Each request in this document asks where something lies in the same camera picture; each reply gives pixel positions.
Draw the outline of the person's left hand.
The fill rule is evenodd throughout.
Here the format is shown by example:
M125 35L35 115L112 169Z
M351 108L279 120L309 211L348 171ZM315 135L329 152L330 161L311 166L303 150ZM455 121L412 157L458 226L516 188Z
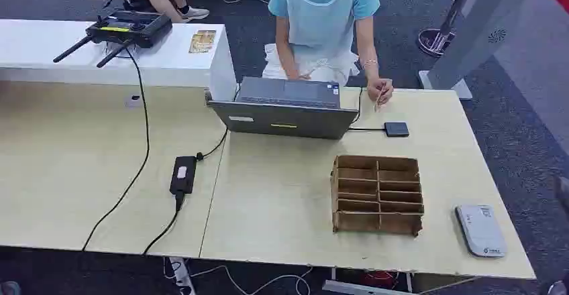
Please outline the person's left hand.
M368 80L367 93L376 108L386 104L393 96L393 81L390 78Z

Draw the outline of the robot right hand grey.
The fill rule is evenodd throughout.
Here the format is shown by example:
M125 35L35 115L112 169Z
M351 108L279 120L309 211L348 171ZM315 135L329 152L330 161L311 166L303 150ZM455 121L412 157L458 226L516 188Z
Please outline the robot right hand grey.
M564 214L568 217L568 179L563 176L554 178L554 192Z

